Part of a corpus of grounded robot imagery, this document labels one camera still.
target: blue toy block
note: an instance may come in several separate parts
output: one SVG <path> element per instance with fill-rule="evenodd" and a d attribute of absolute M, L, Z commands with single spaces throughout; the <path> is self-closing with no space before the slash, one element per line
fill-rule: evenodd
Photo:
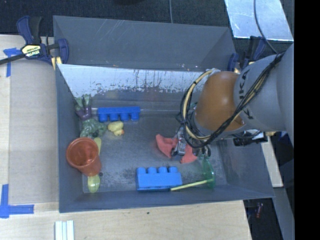
<path fill-rule="evenodd" d="M 22 52 L 17 48 L 4 49 L 3 52 L 5 55 L 7 55 L 8 58 L 14 55 L 22 54 Z M 8 62 L 6 65 L 6 77 L 8 78 L 10 76 L 11 76 L 11 62 Z"/>
<path fill-rule="evenodd" d="M 136 169 L 135 184 L 138 191 L 165 190 L 182 185 L 182 178 L 175 166 L 149 167 L 147 170 L 139 167 Z"/>
<path fill-rule="evenodd" d="M 9 205 L 8 204 L 9 185 L 2 185 L 0 218 L 7 219 L 10 215 L 33 214 L 34 204 Z"/>
<path fill-rule="evenodd" d="M 119 117 L 121 121 L 128 121 L 129 117 L 132 121 L 137 121 L 140 111 L 139 106 L 99 107 L 98 118 L 101 123 L 108 121 L 108 118 L 111 122 L 118 121 Z"/>

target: plastic cup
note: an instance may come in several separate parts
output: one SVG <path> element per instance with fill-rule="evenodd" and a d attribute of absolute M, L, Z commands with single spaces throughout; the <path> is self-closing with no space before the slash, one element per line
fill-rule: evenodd
<path fill-rule="evenodd" d="M 91 138 L 76 138 L 67 147 L 65 156 L 70 166 L 88 177 L 97 175 L 101 170 L 99 148 Z"/>

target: yellow rubber duck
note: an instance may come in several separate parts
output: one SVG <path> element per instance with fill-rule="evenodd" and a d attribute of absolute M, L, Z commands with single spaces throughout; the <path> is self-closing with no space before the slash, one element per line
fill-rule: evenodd
<path fill-rule="evenodd" d="M 124 123 L 122 121 L 114 121 L 108 124 L 108 130 L 113 132 L 115 136 L 120 136 L 125 133 Z"/>

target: orange object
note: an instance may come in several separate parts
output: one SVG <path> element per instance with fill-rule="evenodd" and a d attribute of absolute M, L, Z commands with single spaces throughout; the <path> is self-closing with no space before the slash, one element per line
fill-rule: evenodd
<path fill-rule="evenodd" d="M 177 138 L 165 138 L 160 134 L 157 134 L 155 136 L 156 145 L 158 146 L 159 150 L 164 153 L 168 158 L 171 158 L 171 151 L 176 147 L 178 144 Z M 193 154 L 192 147 L 187 144 L 185 146 L 185 154 L 181 158 L 180 163 L 191 163 L 193 161 L 197 160 L 197 156 Z"/>
<path fill-rule="evenodd" d="M 67 147 L 65 156 L 69 165 L 88 177 L 97 175 L 101 170 L 99 148 L 91 138 L 76 138 Z"/>

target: blue tape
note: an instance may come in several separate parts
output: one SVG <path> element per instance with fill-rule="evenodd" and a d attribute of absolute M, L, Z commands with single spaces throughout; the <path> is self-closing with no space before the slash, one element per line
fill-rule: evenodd
<path fill-rule="evenodd" d="M 34 204 L 9 205 L 9 185 L 2 185 L 1 202 L 0 202 L 0 218 L 8 219 L 10 215 L 17 214 L 33 214 Z"/>
<path fill-rule="evenodd" d="M 11 56 L 22 54 L 22 52 L 17 48 L 4 49 L 3 52 L 5 55 L 7 55 L 8 58 Z M 8 78 L 10 76 L 11 76 L 11 62 L 8 62 L 6 65 L 6 77 Z"/>

